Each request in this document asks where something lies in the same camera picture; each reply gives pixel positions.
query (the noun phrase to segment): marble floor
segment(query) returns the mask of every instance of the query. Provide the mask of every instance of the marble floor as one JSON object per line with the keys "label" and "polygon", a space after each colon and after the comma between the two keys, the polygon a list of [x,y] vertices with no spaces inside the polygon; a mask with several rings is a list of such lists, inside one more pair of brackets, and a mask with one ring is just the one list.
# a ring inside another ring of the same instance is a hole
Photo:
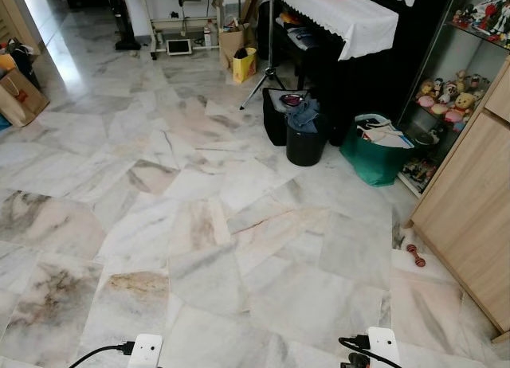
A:
{"label": "marble floor", "polygon": [[371,326],[405,368],[510,366],[428,249],[420,269],[393,240],[402,184],[365,185],[329,145],[292,165],[261,94],[237,109],[258,77],[233,84],[218,52],[115,53],[115,29],[109,10],[68,14],[34,65],[51,104],[0,132],[1,368],[139,333],[163,335],[162,368],[333,368],[337,338]]}

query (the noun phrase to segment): light wood cabinet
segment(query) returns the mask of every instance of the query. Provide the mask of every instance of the light wood cabinet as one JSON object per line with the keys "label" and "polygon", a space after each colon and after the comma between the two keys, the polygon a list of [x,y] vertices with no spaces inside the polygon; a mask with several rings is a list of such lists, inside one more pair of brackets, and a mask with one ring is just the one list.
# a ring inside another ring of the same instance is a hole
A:
{"label": "light wood cabinet", "polygon": [[503,334],[510,330],[510,57],[408,225]]}

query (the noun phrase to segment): brown paper bag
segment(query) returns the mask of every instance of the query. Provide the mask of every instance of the brown paper bag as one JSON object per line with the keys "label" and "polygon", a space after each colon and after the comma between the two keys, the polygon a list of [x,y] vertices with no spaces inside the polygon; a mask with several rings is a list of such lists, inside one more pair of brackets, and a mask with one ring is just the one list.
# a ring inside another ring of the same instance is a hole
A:
{"label": "brown paper bag", "polygon": [[220,32],[220,63],[232,71],[233,55],[243,47],[257,47],[255,35],[249,23],[239,25],[238,31]]}
{"label": "brown paper bag", "polygon": [[0,113],[15,127],[32,122],[48,104],[48,99],[18,69],[0,80]]}

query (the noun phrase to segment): wooden cabinet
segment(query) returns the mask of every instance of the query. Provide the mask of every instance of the wooden cabinet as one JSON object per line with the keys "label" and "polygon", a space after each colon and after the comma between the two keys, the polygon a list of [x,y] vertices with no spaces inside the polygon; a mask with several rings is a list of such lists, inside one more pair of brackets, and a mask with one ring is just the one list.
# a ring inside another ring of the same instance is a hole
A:
{"label": "wooden cabinet", "polygon": [[485,107],[510,122],[510,69],[504,73]]}
{"label": "wooden cabinet", "polygon": [[480,114],[413,216],[502,331],[510,328],[509,150],[509,129]]}

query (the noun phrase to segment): small device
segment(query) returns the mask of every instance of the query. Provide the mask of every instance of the small device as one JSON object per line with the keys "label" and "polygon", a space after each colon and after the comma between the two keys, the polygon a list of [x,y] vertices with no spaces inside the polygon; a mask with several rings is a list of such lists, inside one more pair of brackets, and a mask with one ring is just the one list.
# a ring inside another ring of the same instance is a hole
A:
{"label": "small device", "polygon": [[167,53],[169,56],[191,55],[192,47],[190,39],[167,40]]}
{"label": "small device", "polygon": [[370,327],[367,335],[340,338],[339,342],[357,352],[349,354],[349,363],[340,363],[341,368],[400,368],[397,340],[389,328]]}
{"label": "small device", "polygon": [[158,368],[162,346],[161,335],[138,335],[127,368]]}

